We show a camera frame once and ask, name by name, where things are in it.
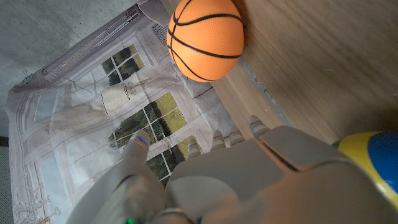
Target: wooden surface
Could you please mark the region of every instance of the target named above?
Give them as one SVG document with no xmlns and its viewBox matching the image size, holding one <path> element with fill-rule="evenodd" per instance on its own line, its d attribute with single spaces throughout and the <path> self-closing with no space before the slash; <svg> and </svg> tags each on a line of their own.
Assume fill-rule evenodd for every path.
<svg viewBox="0 0 398 224">
<path fill-rule="evenodd" d="M 258 116 L 262 121 L 267 121 L 267 126 L 270 128 L 283 125 L 269 103 L 259 91 L 255 90 L 256 86 L 248 79 L 239 64 L 225 78 L 211 84 L 217 95 L 222 96 L 225 108 L 236 127 L 242 132 L 243 137 L 253 137 L 249 126 L 249 116 L 252 114 Z"/>
<path fill-rule="evenodd" d="M 233 2 L 244 22 L 243 59 L 296 128 L 328 143 L 398 128 L 398 1 Z M 249 99 L 259 96 L 250 82 L 240 65 L 213 82 L 244 133 L 251 114 L 270 127 L 280 122 L 267 102 Z"/>
</svg>

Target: gray robotic arm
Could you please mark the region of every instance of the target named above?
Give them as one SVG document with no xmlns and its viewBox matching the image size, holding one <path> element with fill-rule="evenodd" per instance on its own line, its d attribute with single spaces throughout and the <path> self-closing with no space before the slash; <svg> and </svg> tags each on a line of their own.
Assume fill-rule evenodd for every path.
<svg viewBox="0 0 398 224">
<path fill-rule="evenodd" d="M 369 177 L 331 146 L 256 117 L 250 126 L 255 138 L 235 129 L 230 148 L 216 131 L 204 155 L 190 141 L 165 189 L 145 165 L 150 139 L 138 131 L 68 223 L 398 223 Z"/>
</svg>

